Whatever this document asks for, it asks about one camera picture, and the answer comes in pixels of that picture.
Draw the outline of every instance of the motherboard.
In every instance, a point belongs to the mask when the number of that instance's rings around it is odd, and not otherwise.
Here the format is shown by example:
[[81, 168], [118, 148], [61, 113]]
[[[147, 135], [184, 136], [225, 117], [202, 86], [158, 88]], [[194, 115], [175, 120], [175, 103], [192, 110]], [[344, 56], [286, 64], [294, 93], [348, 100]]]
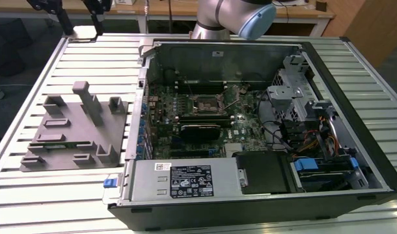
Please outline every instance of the motherboard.
[[261, 91], [252, 91], [248, 84], [225, 84], [220, 93], [216, 89], [201, 94], [193, 89], [193, 85], [185, 92], [151, 85], [154, 159], [230, 157], [233, 151], [266, 150], [256, 114]]

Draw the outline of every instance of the aluminum rail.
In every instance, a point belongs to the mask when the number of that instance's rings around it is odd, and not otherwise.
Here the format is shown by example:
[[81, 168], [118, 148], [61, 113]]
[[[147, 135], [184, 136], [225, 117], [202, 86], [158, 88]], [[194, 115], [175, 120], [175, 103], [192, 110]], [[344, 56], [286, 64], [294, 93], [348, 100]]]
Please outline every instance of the aluminum rail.
[[[46, 113], [42, 103], [49, 94], [61, 94], [69, 102], [79, 101], [71, 87], [75, 81], [85, 80], [90, 82], [90, 92], [98, 95], [99, 101], [121, 96], [131, 103], [141, 68], [141, 39], [188, 37], [105, 34], [97, 43], [69, 44], [65, 39], [61, 41], [0, 143], [0, 233], [131, 233], [102, 202], [103, 180], [110, 174], [122, 172], [123, 167], [23, 173], [19, 171], [20, 161]], [[397, 170], [397, 95], [351, 42], [340, 38], [309, 37], [265, 37], [261, 40], [313, 43]], [[317, 85], [327, 96], [319, 80]], [[131, 108], [133, 105], [127, 113], [126, 136], [131, 124]], [[397, 233], [397, 200], [363, 207], [337, 219], [169, 230], [163, 233], [317, 234], [360, 231]]]

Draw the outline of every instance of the power supply label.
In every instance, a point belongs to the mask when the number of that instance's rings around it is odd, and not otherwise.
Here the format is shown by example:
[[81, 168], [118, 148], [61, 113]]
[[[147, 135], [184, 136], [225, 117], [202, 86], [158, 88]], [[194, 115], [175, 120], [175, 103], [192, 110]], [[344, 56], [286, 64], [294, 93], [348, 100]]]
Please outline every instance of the power supply label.
[[170, 175], [173, 198], [214, 196], [210, 165], [171, 167]]

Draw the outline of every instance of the white sticker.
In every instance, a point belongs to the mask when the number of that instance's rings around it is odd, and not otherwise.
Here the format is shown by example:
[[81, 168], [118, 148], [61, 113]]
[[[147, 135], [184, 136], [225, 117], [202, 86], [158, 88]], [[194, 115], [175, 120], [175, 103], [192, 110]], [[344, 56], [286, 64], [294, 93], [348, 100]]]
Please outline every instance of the white sticker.
[[118, 11], [118, 13], [127, 13], [127, 14], [135, 14], [135, 11]]
[[214, 51], [212, 55], [213, 57], [224, 57], [224, 51]]
[[166, 162], [166, 163], [155, 163], [155, 170], [157, 171], [169, 171], [171, 168], [171, 163]]

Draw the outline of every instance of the gray carpet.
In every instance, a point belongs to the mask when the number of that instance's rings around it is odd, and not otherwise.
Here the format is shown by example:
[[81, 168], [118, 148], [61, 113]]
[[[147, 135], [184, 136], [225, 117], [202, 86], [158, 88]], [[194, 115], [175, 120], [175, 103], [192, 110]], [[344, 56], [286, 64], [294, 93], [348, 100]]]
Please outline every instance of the gray carpet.
[[[89, 20], [75, 20], [75, 25], [90, 24]], [[134, 20], [109, 20], [106, 23], [106, 31], [117, 33], [138, 33], [138, 24]], [[178, 33], [186, 33], [192, 29], [192, 25], [181, 24], [175, 30]], [[35, 30], [35, 22], [32, 23], [31, 30]], [[165, 33], [167, 31], [166, 23], [151, 22], [150, 32]], [[0, 89], [6, 93], [6, 97], [0, 100], [0, 137], [3, 137], [10, 124], [16, 116], [18, 110], [23, 104], [31, 86], [11, 86], [14, 84], [32, 85], [39, 77], [44, 68], [46, 62], [50, 59], [51, 53], [57, 47], [62, 36], [62, 29], [57, 25], [53, 28], [44, 26], [43, 32], [35, 38], [35, 43], [28, 48], [22, 49], [20, 55], [27, 63], [27, 70], [16, 76], [4, 78], [0, 77]], [[392, 55], [388, 57], [381, 67], [379, 68], [381, 75], [389, 82], [393, 89], [397, 91], [397, 48]]]

